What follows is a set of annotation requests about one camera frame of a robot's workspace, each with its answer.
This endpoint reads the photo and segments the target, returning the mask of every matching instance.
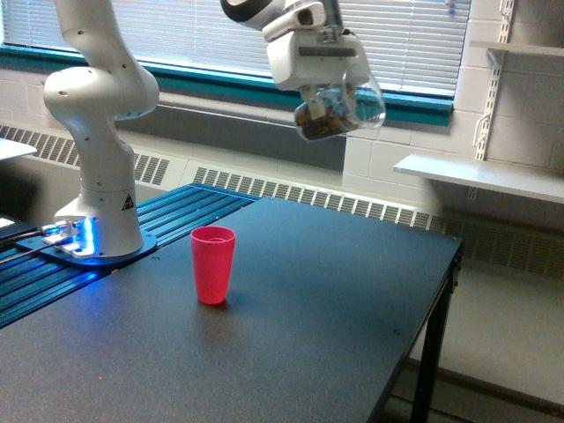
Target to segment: blue aluminum rail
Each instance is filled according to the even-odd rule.
[[[137,207],[142,229],[157,236],[158,247],[210,225],[258,198],[192,184],[147,200]],[[21,252],[8,249],[0,260]],[[85,270],[45,256],[28,256],[0,266],[0,328],[57,301],[111,270]]]

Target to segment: radiator vent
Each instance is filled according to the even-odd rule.
[[[77,147],[72,139],[5,125],[0,125],[0,138],[35,147],[37,152],[33,156],[39,159],[74,167],[80,166]],[[159,186],[169,164],[170,161],[167,159],[135,154],[135,180]]]
[[[330,189],[320,189],[292,182],[277,182],[243,174],[220,172],[199,167],[194,181],[227,188],[256,197],[278,197],[298,203],[317,205],[340,212],[357,214],[371,219],[386,220],[435,231],[464,239],[464,256],[480,262],[528,271],[548,278],[564,279],[564,239],[544,236],[534,231],[524,231],[511,226],[488,226],[445,219],[413,207],[375,201]]]

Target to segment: warning label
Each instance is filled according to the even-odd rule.
[[[131,198],[131,194],[128,194],[127,198],[125,199],[125,203],[123,203],[122,212],[125,210],[132,209],[133,207],[135,207],[135,203],[133,203],[133,198]]]

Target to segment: shelf bracket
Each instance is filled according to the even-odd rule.
[[[498,42],[507,43],[509,40],[509,33],[511,30],[511,22],[513,19],[513,9],[515,6],[514,0],[501,0],[500,1],[500,14],[501,14],[501,29],[498,37]],[[501,73],[503,71],[503,64],[505,62],[506,52],[496,52],[488,49],[487,54],[492,62],[492,76],[490,79],[490,86],[486,98],[486,106],[484,113],[476,122],[474,130],[473,145],[476,149],[474,159],[486,160],[487,145],[490,139],[490,131],[494,121],[495,104],[497,101],[497,94],[500,87]],[[468,199],[475,200],[478,195],[478,189],[475,187],[468,188]]]

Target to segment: table leg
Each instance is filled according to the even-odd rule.
[[[442,338],[449,314],[450,295],[452,294],[452,274],[448,275],[449,282],[445,284],[441,296],[434,306],[427,322],[425,344],[421,355],[417,389],[413,399],[411,423],[425,423],[431,408],[434,380],[437,376],[439,358],[441,357]]]

